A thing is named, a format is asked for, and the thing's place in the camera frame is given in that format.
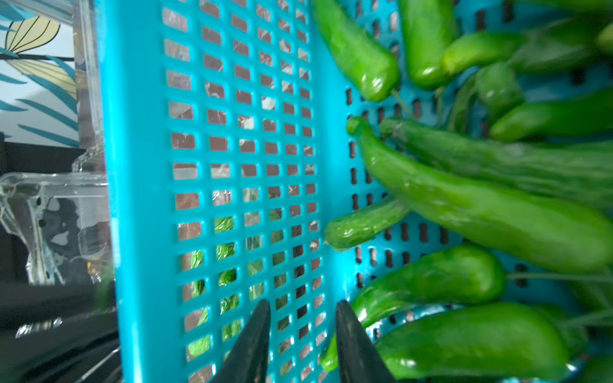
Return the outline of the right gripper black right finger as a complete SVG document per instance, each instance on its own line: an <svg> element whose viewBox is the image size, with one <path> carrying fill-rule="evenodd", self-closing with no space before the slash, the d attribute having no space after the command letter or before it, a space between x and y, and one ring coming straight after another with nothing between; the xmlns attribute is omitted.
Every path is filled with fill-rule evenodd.
<svg viewBox="0 0 613 383"><path fill-rule="evenodd" d="M396 383L348 301L335 311L338 370L342 383Z"/></svg>

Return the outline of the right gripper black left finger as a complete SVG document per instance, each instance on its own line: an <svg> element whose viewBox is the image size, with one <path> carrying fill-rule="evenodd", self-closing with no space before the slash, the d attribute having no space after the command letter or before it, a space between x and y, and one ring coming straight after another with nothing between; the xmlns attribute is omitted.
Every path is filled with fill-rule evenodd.
<svg viewBox="0 0 613 383"><path fill-rule="evenodd" d="M212 382L254 383L268 377L271 308L261 300Z"/></svg>

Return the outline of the small green pepper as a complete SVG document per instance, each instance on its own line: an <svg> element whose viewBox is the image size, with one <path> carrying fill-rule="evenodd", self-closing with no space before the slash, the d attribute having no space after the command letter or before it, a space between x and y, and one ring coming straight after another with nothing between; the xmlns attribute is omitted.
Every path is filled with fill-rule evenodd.
<svg viewBox="0 0 613 383"><path fill-rule="evenodd" d="M564 378L571 351L554 323L520 303L431 314L382 336L375 349L397 379Z"/></svg>
<svg viewBox="0 0 613 383"><path fill-rule="evenodd" d="M446 86L442 56L459 35L450 0L399 0L406 68L410 80L421 89Z"/></svg>
<svg viewBox="0 0 613 383"><path fill-rule="evenodd" d="M385 145L360 116L346 131L367 172L429 221L549 271L592 273L612 263L612 222L592 207L420 164Z"/></svg>
<svg viewBox="0 0 613 383"><path fill-rule="evenodd" d="M581 97L519 105L490 128L493 140L530 137L587 137L612 130L612 89Z"/></svg>
<svg viewBox="0 0 613 383"><path fill-rule="evenodd" d="M492 252L461 244L426 255L364 287L351 308L364 328L423 305L477 305L498 300L506 273Z"/></svg>
<svg viewBox="0 0 613 383"><path fill-rule="evenodd" d="M382 137L444 172L598 209L612 206L612 143L505 144L386 118Z"/></svg>
<svg viewBox="0 0 613 383"><path fill-rule="evenodd" d="M371 241L410 212L402 201L387 196L376 204L330 221L324 230L324 242L336 252L345 252Z"/></svg>
<svg viewBox="0 0 613 383"><path fill-rule="evenodd" d="M381 102L401 82L396 57L360 27L337 1L311 3L319 33L335 64L363 98Z"/></svg>

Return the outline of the teal perforated plastic basket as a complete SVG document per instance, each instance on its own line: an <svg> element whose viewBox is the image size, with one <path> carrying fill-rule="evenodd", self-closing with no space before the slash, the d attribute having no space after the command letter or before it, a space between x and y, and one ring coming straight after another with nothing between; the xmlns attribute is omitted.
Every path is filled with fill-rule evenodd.
<svg viewBox="0 0 613 383"><path fill-rule="evenodd" d="M127 382L207 382L260 300L270 382L337 382L321 355L338 301L460 244L410 214L348 252L336 217L380 201L346 120L450 111L404 77L366 101L308 1L97 1L110 230Z"/></svg>

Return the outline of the clear plastic clamshell pepper container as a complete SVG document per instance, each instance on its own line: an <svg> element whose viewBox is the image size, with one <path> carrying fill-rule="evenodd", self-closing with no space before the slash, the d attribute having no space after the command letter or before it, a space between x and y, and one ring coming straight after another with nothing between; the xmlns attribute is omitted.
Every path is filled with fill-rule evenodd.
<svg viewBox="0 0 613 383"><path fill-rule="evenodd" d="M73 42L79 145L85 150L73 163L73 170L105 173L105 139L93 1L73 3Z"/></svg>

